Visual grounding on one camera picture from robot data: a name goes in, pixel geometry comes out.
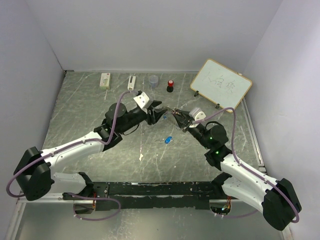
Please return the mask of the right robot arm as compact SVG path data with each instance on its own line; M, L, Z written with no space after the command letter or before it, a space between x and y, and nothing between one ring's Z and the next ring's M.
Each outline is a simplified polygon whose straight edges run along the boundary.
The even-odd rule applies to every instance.
M258 212L274 229L282 231L290 223L298 223L302 206L292 183L262 173L241 160L234 146L227 147L228 138L222 124L211 121L200 108L192 111L175 109L172 115L183 132L190 133L208 151L210 166L220 170L225 179L212 186L218 199L226 195L245 202Z

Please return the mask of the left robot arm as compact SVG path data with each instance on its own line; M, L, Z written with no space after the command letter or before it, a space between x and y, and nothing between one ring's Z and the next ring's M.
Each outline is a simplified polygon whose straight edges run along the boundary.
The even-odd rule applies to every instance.
M94 192L91 179L83 172L61 171L73 161L115 147L126 131L142 122L154 125L167 112L166 107L159 107L159 100L136 99L135 102L132 110L127 110L121 102L114 103L101 125L76 140L49 149L28 148L13 172L22 190L20 197L35 201L48 193L71 192L83 200L89 199Z

